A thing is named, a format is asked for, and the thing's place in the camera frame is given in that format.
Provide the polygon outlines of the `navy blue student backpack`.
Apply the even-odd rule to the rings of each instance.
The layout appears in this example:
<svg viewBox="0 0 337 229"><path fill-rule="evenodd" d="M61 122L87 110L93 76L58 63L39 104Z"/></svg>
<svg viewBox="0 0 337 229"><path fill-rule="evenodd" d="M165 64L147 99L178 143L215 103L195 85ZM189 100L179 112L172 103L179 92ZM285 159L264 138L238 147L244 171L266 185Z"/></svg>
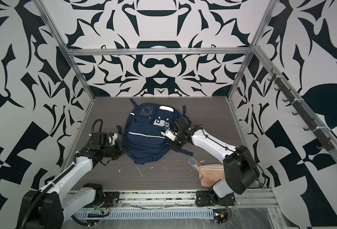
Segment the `navy blue student backpack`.
<svg viewBox="0 0 337 229"><path fill-rule="evenodd" d="M171 149L166 131L172 131L173 123L179 118L187 118L186 106L180 112L169 106L154 103L138 105L132 98L130 101L134 109L124 128L117 126L122 135L123 150L135 164L156 162Z"/></svg>

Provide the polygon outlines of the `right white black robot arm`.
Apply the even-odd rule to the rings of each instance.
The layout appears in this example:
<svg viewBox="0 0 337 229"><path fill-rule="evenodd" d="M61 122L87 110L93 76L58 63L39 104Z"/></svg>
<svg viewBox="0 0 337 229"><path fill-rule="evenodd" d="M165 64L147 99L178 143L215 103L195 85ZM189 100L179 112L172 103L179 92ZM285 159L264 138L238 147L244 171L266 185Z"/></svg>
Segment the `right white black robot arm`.
<svg viewBox="0 0 337 229"><path fill-rule="evenodd" d="M243 194L261 174L247 147L229 145L209 134L202 125L192 124L185 117L176 120L171 128L163 127L161 134L177 152L190 143L222 163L224 178L209 188L213 199L223 199L232 193Z"/></svg>

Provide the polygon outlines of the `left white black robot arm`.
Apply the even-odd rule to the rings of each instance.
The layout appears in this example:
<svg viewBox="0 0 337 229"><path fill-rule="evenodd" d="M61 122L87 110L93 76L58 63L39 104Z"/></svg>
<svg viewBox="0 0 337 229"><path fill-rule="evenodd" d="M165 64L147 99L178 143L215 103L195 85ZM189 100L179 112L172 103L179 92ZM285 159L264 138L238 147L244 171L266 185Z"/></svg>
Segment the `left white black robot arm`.
<svg viewBox="0 0 337 229"><path fill-rule="evenodd" d="M105 157L117 159L121 152L117 133L92 133L87 148L78 151L75 160L60 175L38 191L31 190L24 195L16 227L60 229L81 208L103 204L105 194L100 184L87 183L75 194L68 193Z"/></svg>

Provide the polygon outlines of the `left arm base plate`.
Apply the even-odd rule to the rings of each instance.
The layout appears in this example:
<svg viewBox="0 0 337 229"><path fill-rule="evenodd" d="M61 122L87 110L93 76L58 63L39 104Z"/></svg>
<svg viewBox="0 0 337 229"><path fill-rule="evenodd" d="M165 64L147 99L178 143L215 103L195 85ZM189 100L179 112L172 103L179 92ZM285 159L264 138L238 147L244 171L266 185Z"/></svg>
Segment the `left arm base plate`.
<svg viewBox="0 0 337 229"><path fill-rule="evenodd" d="M119 204L120 192L118 191L109 191L103 192L102 197L99 202L95 204L96 207L99 208L113 208L117 207Z"/></svg>

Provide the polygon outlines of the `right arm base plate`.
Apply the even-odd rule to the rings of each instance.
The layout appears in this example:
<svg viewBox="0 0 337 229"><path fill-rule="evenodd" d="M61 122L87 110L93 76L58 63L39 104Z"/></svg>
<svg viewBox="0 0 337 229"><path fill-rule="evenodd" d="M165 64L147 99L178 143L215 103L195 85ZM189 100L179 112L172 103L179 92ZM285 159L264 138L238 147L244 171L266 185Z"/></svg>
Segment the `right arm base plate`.
<svg viewBox="0 0 337 229"><path fill-rule="evenodd" d="M235 206L235 196L233 193L225 196L224 198L219 198L215 196L213 191L196 191L195 204L198 207L206 206Z"/></svg>

